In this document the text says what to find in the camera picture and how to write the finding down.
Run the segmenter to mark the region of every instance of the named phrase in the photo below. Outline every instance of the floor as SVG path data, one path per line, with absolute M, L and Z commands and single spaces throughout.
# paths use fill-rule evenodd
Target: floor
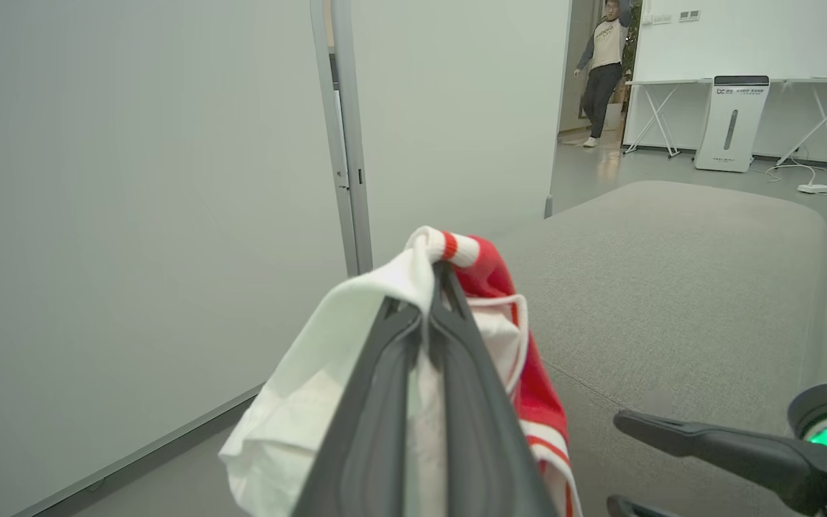
M 584 140 L 584 137 L 575 135 L 568 140 Z M 554 212 L 568 210 L 633 181 L 668 180 L 792 200 L 817 210 L 827 222 L 827 197 L 801 194 L 795 189 L 810 177 L 806 170 L 785 169 L 779 174 L 780 181 L 769 183 L 770 177 L 759 172 L 698 171 L 693 168 L 690 157 L 690 154 L 682 154 L 668 160 L 664 153 L 656 151 L 638 151 L 623 156 L 617 131 L 606 131 L 600 147 L 595 149 L 559 145 L 551 184 Z M 754 164 L 754 168 L 761 170 L 767 167 L 771 164 Z M 823 339 L 819 381 L 827 380 L 827 312 Z M 233 410 L 220 416 L 112 475 L 97 490 L 82 491 L 39 516 L 243 516 L 233 502 L 223 465 L 216 456 L 239 414 Z
M 643 180 L 664 180 L 693 185 L 708 185 L 721 189 L 741 190 L 782 200 L 800 203 L 820 213 L 827 223 L 827 197 L 803 194 L 797 186 L 807 183 L 808 170 L 794 167 L 774 171 L 780 181 L 768 182 L 771 177 L 760 172 L 745 174 L 697 170 L 691 163 L 693 154 L 680 154 L 671 160 L 657 151 L 636 151 L 621 154 L 617 131 L 606 131 L 601 144 L 594 149 L 574 145 L 559 145 L 554 161 L 551 194 L 554 213 L 568 210 L 607 191 Z M 773 163 L 755 161 L 752 168 L 766 170 Z M 816 183 L 827 183 L 827 174 L 820 173 Z M 818 382 L 827 381 L 827 309 L 823 335 L 823 362 L 818 369 Z

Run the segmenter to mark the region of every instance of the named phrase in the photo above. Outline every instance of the gray sofa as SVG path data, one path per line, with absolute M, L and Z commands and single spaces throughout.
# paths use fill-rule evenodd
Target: gray sofa
M 827 289 L 821 216 L 795 203 L 632 183 L 497 248 L 567 411 L 586 517 L 621 494 L 682 517 L 790 515 L 771 492 L 614 429 L 618 409 L 784 434 L 812 386 Z

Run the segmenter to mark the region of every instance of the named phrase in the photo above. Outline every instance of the red cloth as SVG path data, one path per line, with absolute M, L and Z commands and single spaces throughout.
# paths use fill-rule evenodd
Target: red cloth
M 502 256 L 491 242 L 470 236 L 477 242 L 477 258 L 469 262 L 473 256 L 461 259 L 460 255 L 473 254 L 473 244 L 457 242 L 453 233 L 443 232 L 445 236 L 445 250 L 442 258 L 449 259 L 456 264 L 456 275 L 466 295 L 479 298 L 511 297 L 516 294 L 515 285 L 509 275 L 509 269 Z M 518 315 L 513 308 L 513 320 Z M 564 406 L 561 405 L 551 379 L 541 362 L 541 354 L 535 345 L 535 338 L 528 334 L 528 353 L 525 357 L 525 367 L 519 378 L 518 386 L 514 390 L 513 404 L 515 412 L 521 420 L 525 431 L 525 438 L 535 456 L 541 461 L 541 471 L 545 474 L 549 488 L 557 483 L 557 477 L 551 475 L 546 464 L 554 464 L 557 470 L 564 474 L 564 500 L 562 505 L 567 517 L 581 515 L 579 499 L 576 494 L 574 479 L 572 478 L 570 460 L 567 455 L 567 416 Z

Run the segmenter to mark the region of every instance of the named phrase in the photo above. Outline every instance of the power strip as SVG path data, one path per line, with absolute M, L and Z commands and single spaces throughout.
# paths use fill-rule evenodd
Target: power strip
M 827 185 L 801 185 L 797 190 L 807 194 L 827 194 Z

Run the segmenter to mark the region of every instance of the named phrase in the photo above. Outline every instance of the red and white cloth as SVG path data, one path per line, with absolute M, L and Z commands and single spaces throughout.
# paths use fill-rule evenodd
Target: red and white cloth
M 450 261 L 509 393 L 551 500 L 581 517 L 567 455 L 567 420 L 528 331 L 528 305 L 505 262 L 481 238 L 422 227 L 385 266 L 344 281 L 322 300 L 220 451 L 240 507 L 288 516 L 347 385 L 381 300 L 388 295 L 428 313 L 432 264 Z M 408 418 L 405 515 L 446 514 L 445 406 L 439 372 L 421 353 Z

